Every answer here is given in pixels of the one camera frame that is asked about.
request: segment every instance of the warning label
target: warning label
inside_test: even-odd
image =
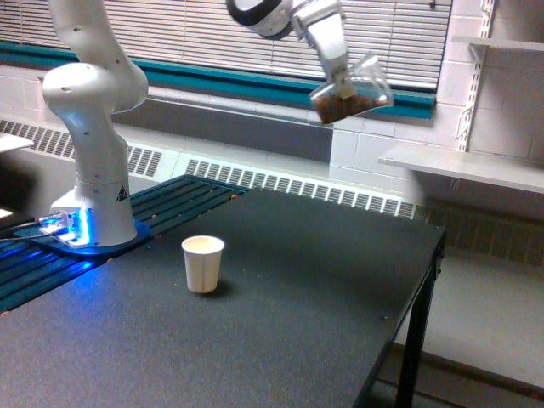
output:
[[[117,195],[117,201],[123,201],[124,199],[128,198],[127,191],[125,190],[125,186],[121,186],[121,190],[119,191],[119,194]]]

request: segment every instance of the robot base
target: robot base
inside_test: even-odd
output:
[[[80,258],[114,258],[131,249],[138,247],[150,239],[150,228],[141,221],[134,220],[134,226],[136,227],[136,236],[129,242],[114,246],[89,246],[84,248],[75,248],[67,246],[65,243],[51,237],[43,237],[33,239],[42,247],[46,247],[51,251],[69,254]],[[15,235],[19,237],[40,235],[41,231],[39,227],[25,228],[18,230]]]

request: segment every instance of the blue led light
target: blue led light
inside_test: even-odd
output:
[[[90,228],[88,222],[88,210],[87,208],[81,208],[79,210],[79,243],[81,245],[87,245],[90,242]]]

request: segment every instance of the cup rim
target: cup rim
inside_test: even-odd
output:
[[[194,250],[191,250],[191,249],[188,249],[187,248],[187,244],[190,242],[190,241],[193,241],[195,239],[201,239],[201,238],[206,238],[210,241],[213,242],[213,248],[212,250],[208,250],[208,251],[194,251]],[[195,255],[211,255],[213,253],[217,253],[217,252],[221,252],[223,251],[224,249],[224,241],[220,238],[218,238],[217,236],[212,236],[212,235],[193,235],[193,236],[190,236],[188,238],[185,238],[182,243],[181,243],[181,248],[187,252],[187,253],[193,253]]]

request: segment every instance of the table leg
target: table leg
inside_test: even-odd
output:
[[[431,309],[436,273],[431,270],[411,308],[410,325],[406,338],[405,355],[400,371],[395,408],[410,408],[416,390],[417,368],[422,355],[428,313]]]

